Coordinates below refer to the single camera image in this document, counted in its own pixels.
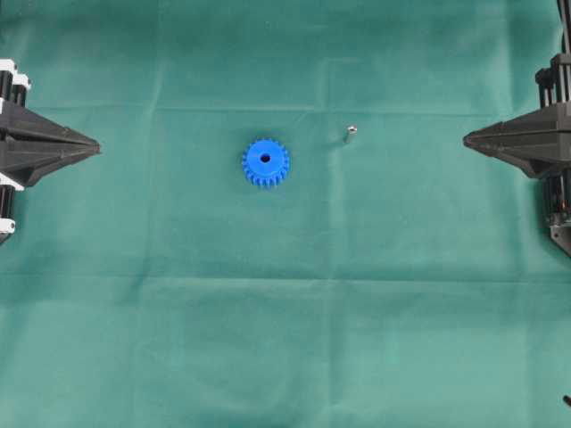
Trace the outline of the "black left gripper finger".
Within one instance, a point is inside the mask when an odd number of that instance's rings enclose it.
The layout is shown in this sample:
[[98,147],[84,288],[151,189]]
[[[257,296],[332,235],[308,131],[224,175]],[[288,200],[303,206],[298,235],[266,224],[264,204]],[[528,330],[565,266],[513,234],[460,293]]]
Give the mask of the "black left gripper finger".
[[2,103],[1,130],[9,136],[29,140],[99,147],[95,139],[52,122],[15,103]]
[[74,144],[31,145],[6,149],[1,154],[1,173],[23,187],[100,153],[100,147]]

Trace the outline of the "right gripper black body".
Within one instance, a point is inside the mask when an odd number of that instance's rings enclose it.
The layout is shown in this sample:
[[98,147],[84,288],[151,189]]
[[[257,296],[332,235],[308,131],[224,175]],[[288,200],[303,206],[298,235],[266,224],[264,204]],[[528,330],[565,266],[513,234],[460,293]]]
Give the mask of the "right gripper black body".
[[563,113],[564,160],[556,172],[542,180],[550,239],[570,256],[570,54],[560,53],[548,69],[536,73],[540,106],[555,105]]

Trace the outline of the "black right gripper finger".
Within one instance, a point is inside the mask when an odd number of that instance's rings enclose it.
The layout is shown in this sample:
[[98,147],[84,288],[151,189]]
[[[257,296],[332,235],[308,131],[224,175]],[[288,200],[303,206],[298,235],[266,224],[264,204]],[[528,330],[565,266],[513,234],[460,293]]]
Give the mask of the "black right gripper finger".
[[570,168],[569,160],[557,160],[537,153],[530,154],[522,152],[518,148],[505,147],[485,141],[477,142],[469,138],[465,138],[463,144],[469,149],[520,169],[527,177],[533,179],[556,176]]
[[530,136],[570,131],[570,105],[552,104],[511,120],[470,132],[463,137],[464,145],[475,145],[486,138],[501,136]]

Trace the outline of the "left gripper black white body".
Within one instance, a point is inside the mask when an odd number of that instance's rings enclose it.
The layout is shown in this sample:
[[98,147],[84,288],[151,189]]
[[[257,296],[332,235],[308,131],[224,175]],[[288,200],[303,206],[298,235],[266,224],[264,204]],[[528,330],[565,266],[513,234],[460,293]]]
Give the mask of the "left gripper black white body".
[[[26,74],[18,72],[18,67],[12,59],[1,60],[1,112],[8,102],[24,106],[31,82]],[[16,229],[13,219],[14,200],[17,192],[24,187],[5,173],[1,174],[1,243],[8,240]]]

